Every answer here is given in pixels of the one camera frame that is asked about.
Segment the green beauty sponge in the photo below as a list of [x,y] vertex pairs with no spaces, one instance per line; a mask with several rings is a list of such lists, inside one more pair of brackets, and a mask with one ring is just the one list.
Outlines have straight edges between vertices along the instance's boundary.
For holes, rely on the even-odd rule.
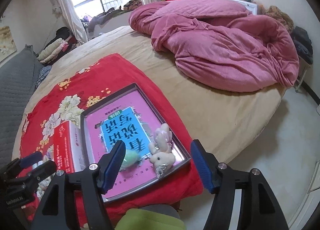
[[122,164],[120,166],[120,171],[126,170],[127,168],[133,166],[140,160],[140,155],[135,150],[126,149],[126,153]]

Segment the plush bunny pink bow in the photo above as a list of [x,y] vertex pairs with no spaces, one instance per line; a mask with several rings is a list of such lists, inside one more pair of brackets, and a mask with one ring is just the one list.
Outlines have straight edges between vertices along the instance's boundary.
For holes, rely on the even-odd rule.
[[176,158],[172,153],[172,131],[167,123],[163,123],[153,133],[153,140],[148,148],[151,154],[149,160],[154,167],[158,179],[174,165]]

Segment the brown clothes pile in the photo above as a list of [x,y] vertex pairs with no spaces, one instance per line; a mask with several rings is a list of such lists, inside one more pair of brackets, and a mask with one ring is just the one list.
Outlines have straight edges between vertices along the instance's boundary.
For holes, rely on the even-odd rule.
[[276,19],[280,22],[289,33],[292,33],[294,29],[294,22],[290,18],[288,14],[281,11],[277,6],[270,6],[269,8],[265,8],[263,5],[258,6],[258,12],[262,15],[267,15],[273,19]]

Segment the clothes on window sill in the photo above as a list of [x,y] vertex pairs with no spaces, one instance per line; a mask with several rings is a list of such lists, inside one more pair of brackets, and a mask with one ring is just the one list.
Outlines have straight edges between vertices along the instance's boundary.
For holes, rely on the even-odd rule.
[[93,17],[85,26],[85,28],[89,33],[94,32],[94,28],[96,25],[103,25],[107,23],[110,19],[124,13],[129,13],[139,8],[142,5],[143,5],[143,2],[141,0],[130,0],[124,6],[119,6],[118,9],[115,9],[114,7],[112,7],[106,12],[100,13],[97,16]]

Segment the wall painting panels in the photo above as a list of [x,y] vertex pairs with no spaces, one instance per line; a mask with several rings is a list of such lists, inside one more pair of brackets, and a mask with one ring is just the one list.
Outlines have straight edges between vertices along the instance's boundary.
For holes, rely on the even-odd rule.
[[0,62],[17,51],[16,44],[11,34],[10,27],[0,28]]

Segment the white curtain left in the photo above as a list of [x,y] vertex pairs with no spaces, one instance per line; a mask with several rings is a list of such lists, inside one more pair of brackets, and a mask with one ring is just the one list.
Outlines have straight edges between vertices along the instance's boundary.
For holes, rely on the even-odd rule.
[[78,43],[82,45],[88,42],[85,28],[75,12],[72,0],[51,0],[51,2],[53,4],[53,12],[56,15],[63,16],[67,27],[75,36]]

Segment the red floral blanket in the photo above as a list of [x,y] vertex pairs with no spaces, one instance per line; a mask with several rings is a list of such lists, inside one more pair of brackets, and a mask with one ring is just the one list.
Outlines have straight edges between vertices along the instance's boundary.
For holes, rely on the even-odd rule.
[[[191,137],[161,90],[140,69],[114,53],[78,71],[73,77],[64,79],[35,105],[33,111],[27,114],[22,129],[21,156],[35,151],[45,154],[52,150],[54,132],[59,125],[66,121],[79,125],[83,111],[132,83],[144,91],[185,149],[190,149]],[[129,147],[146,150],[148,146],[134,120],[125,114],[119,104],[91,116],[89,127],[93,129],[94,152],[99,154],[118,140],[124,141]],[[111,222],[116,224],[131,208],[158,203],[174,205],[202,191],[203,184],[194,164],[190,163],[152,187],[111,203],[106,210]]]

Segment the folded clothes stack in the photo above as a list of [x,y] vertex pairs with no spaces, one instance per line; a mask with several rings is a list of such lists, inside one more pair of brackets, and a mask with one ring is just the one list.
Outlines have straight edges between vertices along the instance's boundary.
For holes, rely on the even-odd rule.
[[62,27],[56,31],[56,36],[51,40],[37,57],[44,65],[53,65],[60,58],[77,47],[78,41],[69,28]]

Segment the grey quilted headboard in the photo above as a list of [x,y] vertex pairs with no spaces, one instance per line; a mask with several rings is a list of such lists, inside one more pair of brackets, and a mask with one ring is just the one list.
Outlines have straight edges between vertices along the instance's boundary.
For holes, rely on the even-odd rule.
[[42,68],[31,45],[25,45],[20,53],[1,67],[1,167],[11,161],[25,107],[35,91]]

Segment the blue patterned cloth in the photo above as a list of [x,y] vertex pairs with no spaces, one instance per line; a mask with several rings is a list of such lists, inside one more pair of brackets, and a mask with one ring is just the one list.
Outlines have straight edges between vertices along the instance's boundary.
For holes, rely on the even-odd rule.
[[39,87],[39,85],[44,81],[44,79],[48,76],[48,74],[50,73],[52,69],[52,66],[51,65],[47,65],[47,66],[44,66],[41,70],[40,70],[40,73],[39,73],[39,76],[38,76],[38,79],[36,81],[36,84],[35,84],[35,89],[37,89]]

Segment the red tissue pack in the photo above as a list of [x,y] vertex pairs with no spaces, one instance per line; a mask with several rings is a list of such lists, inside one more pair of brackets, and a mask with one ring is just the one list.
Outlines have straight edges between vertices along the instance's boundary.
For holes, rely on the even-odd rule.
[[81,143],[81,131],[71,121],[65,121],[54,129],[54,162],[58,170],[75,173],[86,168]]

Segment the pink quilted duvet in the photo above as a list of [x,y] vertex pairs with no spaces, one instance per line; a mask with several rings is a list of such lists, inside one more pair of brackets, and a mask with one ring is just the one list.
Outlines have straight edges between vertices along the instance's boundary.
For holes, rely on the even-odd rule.
[[231,0],[174,0],[135,9],[129,25],[186,76],[215,89],[254,92],[294,85],[299,58],[287,29]]

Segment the beige bed sheet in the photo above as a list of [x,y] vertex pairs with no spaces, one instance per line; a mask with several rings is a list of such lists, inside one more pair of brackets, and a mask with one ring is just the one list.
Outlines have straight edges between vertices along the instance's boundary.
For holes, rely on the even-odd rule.
[[276,112],[285,89],[275,84],[253,93],[215,90],[180,73],[173,55],[155,52],[149,37],[122,26],[62,57],[33,93],[23,119],[56,85],[67,89],[77,71],[118,53],[143,71],[164,93],[192,138],[218,160],[229,162],[249,146]]

